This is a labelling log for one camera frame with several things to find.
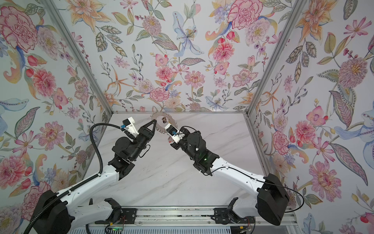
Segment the round steel key organizer disc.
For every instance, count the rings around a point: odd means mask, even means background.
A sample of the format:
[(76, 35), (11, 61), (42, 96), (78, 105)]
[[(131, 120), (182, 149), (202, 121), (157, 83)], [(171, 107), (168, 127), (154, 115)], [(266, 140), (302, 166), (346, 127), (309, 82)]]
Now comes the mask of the round steel key organizer disc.
[(151, 114), (151, 119), (156, 120), (156, 129), (162, 134), (167, 134), (165, 127), (171, 124), (174, 127), (177, 127), (177, 122), (175, 119), (168, 113), (164, 112), (154, 112)]

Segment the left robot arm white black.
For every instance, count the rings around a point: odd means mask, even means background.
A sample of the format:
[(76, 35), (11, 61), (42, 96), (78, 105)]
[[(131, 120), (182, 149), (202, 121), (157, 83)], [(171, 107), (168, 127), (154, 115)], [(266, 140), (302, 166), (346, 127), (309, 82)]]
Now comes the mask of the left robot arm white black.
[(156, 120), (136, 129), (134, 119), (128, 118), (117, 129), (126, 133), (114, 147), (114, 158), (103, 164), (103, 159), (90, 132), (92, 146), (99, 159), (99, 171), (89, 178), (54, 193), (44, 192), (35, 207), (25, 233), (35, 230), (38, 234), (67, 234), (71, 230), (95, 221), (117, 222), (123, 217), (122, 206), (112, 198), (96, 205), (83, 206), (93, 195), (126, 177), (134, 168), (134, 162), (146, 149), (156, 131)]

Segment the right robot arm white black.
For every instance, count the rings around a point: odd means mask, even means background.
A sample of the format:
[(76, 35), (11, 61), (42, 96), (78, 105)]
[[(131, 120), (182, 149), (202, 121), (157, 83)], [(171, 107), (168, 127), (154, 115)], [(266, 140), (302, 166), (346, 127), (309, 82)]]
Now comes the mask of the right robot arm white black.
[(172, 128), (168, 133), (174, 141), (171, 146), (184, 151), (203, 175), (227, 179), (250, 194), (249, 199), (232, 200), (231, 216), (259, 215), (270, 224), (281, 224), (290, 198), (277, 176), (254, 174), (229, 163), (206, 148), (198, 131), (189, 133)]

